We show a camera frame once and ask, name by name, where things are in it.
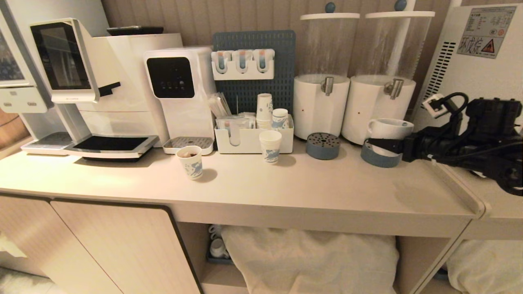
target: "warning label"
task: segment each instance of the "warning label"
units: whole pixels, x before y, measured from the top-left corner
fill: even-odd
[[[515,11],[515,6],[473,9],[457,53],[496,58]]]
[[[490,40],[490,42],[481,49],[481,52],[487,52],[487,53],[495,53],[494,51],[494,40]]]

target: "blue pegboard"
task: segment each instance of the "blue pegboard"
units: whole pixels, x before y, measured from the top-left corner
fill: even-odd
[[[293,30],[217,32],[212,37],[214,51],[239,49],[274,49],[273,80],[216,81],[233,114],[236,114],[236,96],[240,112],[256,112],[259,93],[272,94],[274,108],[285,108],[292,113],[294,92],[294,56],[296,34]]]

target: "paper cup stack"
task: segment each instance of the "paper cup stack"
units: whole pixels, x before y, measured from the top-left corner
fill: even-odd
[[[272,129],[282,130],[289,128],[289,112],[283,108],[272,111]]]
[[[278,162],[280,156],[281,133],[278,131],[263,131],[260,133],[261,153],[264,161],[268,163]]]
[[[258,109],[256,110],[256,126],[258,129],[270,130],[272,125],[272,95],[258,94]]]

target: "ventilation grille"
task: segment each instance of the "ventilation grille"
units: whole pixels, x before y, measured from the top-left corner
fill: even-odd
[[[439,92],[439,88],[443,82],[443,77],[445,76],[447,67],[449,66],[450,58],[454,54],[455,47],[456,43],[454,42],[443,42],[443,46],[441,47],[441,50],[438,54],[436,65],[434,66],[434,70],[430,75],[427,88],[425,89],[425,96],[423,97],[423,100]]]

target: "metal tap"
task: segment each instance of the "metal tap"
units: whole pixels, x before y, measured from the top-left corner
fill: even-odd
[[[401,88],[403,87],[403,80],[401,78],[394,78],[392,82],[385,84],[383,92],[391,96],[391,99],[394,100],[401,93]]]
[[[328,76],[322,82],[322,91],[325,93],[325,96],[329,96],[332,93],[332,88],[334,86],[334,78]]]

